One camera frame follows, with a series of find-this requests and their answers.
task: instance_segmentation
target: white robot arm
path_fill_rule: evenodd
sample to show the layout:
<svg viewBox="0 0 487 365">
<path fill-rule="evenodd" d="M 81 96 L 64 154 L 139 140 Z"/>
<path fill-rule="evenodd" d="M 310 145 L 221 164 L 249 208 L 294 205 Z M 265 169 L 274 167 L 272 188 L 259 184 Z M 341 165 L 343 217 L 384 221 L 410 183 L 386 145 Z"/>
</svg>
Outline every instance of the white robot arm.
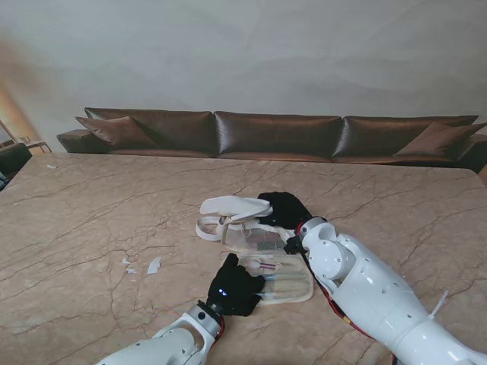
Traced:
<svg viewBox="0 0 487 365">
<path fill-rule="evenodd" d="M 248 316 L 261 297 L 266 280 L 253 277 L 231 253 L 208 290 L 174 323 L 150 340 L 141 340 L 111 354 L 97 365 L 203 365 L 213 344 L 223 335 L 225 316 Z"/>
<path fill-rule="evenodd" d="M 202 303 L 193 306 L 176 322 L 150 340 L 123 348 L 97 365 L 200 365 L 224 329 L 212 310 Z"/>
<path fill-rule="evenodd" d="M 403 365 L 487 365 L 429 315 L 407 282 L 355 238 L 314 217 L 298 229 L 309 266 L 353 325 Z"/>
</svg>

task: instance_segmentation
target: beige marble surface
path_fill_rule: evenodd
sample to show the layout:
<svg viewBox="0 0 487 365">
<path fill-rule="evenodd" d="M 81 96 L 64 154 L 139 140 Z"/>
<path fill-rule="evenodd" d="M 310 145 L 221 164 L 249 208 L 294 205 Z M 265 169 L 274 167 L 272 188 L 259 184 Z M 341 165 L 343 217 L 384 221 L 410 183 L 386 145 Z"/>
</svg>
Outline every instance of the beige marble surface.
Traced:
<svg viewBox="0 0 487 365">
<path fill-rule="evenodd" d="M 56 166 L 55 170 L 46 167 Z M 487 351 L 487 188 L 468 170 L 80 154 L 34 157 L 0 193 L 0 362 L 92 364 L 204 298 L 224 257 L 201 202 L 287 190 L 392 265 Z M 156 275 L 148 263 L 162 256 Z M 137 274 L 127 274 L 126 257 Z M 229 318 L 209 364 L 389 364 L 315 293 Z"/>
</svg>

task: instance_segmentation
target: black fabric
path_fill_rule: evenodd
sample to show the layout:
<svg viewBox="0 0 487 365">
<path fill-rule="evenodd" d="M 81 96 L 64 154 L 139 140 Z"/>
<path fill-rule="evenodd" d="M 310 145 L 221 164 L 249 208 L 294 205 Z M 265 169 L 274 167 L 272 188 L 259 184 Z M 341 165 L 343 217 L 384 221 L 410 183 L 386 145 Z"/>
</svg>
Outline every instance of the black fabric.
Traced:
<svg viewBox="0 0 487 365">
<path fill-rule="evenodd" d="M 259 199 L 271 203 L 272 213 L 259 218 L 261 224 L 280 226 L 286 230 L 295 230 L 299 224 L 310 220 L 313 216 L 290 192 L 263 192 Z"/>
<path fill-rule="evenodd" d="M 32 154 L 23 143 L 0 148 L 0 172 L 9 177 L 11 173 L 19 171 L 31 157 Z"/>
<path fill-rule="evenodd" d="M 237 255 L 230 253 L 210 285 L 206 304 L 221 315 L 247 317 L 261 300 L 256 293 L 265 283 L 262 275 L 251 276 L 238 265 Z"/>
</svg>

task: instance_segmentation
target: white paper piece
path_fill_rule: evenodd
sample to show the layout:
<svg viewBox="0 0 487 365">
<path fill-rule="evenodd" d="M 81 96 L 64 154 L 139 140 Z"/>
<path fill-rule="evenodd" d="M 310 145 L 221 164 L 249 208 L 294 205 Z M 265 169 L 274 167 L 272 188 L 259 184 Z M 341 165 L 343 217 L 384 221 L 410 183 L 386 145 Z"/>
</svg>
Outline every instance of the white paper piece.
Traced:
<svg viewBox="0 0 487 365">
<path fill-rule="evenodd" d="M 161 267 L 161 257 L 158 256 L 155 259 L 152 260 L 152 262 L 149 264 L 149 268 L 147 269 L 148 274 L 155 274 L 158 272 L 158 269 Z"/>
</svg>

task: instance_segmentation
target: clear plastic bag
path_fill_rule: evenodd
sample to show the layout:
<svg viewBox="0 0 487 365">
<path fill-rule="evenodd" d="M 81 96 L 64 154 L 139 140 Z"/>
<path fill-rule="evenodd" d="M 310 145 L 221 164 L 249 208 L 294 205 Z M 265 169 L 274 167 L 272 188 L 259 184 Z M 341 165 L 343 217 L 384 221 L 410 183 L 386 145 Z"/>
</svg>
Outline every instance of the clear plastic bag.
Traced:
<svg viewBox="0 0 487 365">
<path fill-rule="evenodd" d="M 304 302 L 313 296 L 313 278 L 300 256 L 241 255 L 239 265 L 266 279 L 259 305 Z"/>
</svg>

